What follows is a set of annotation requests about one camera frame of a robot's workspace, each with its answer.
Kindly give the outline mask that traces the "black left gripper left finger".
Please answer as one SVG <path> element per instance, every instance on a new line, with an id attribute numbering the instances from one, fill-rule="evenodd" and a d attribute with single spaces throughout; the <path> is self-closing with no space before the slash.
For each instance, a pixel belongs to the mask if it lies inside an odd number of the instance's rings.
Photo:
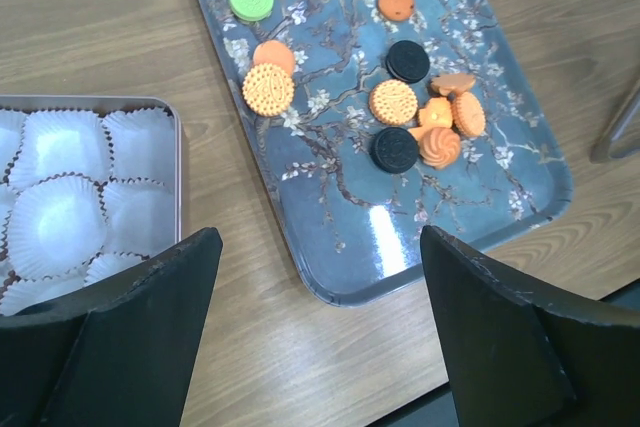
<path id="1" fill-rule="evenodd" d="M 179 425 L 222 249 L 203 228 L 2 318 L 2 425 Z"/>

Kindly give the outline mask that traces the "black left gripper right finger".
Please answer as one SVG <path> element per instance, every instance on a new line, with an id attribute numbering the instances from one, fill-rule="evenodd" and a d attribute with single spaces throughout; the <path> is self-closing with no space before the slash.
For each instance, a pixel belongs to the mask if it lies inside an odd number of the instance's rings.
<path id="1" fill-rule="evenodd" d="M 426 226 L 422 266 L 462 426 L 636 426 L 639 313 Z"/>

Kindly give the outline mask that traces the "steel serving tongs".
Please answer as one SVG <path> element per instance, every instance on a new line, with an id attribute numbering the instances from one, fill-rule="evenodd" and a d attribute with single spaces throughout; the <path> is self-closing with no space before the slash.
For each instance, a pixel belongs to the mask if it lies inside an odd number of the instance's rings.
<path id="1" fill-rule="evenodd" d="M 639 112 L 639 81 L 636 81 L 631 91 L 626 95 L 620 108 L 605 128 L 599 140 L 590 153 L 590 161 L 601 164 L 613 160 L 621 160 L 639 152 L 639 140 L 622 150 L 615 151 L 614 144 L 621 139 L 627 127 Z"/>

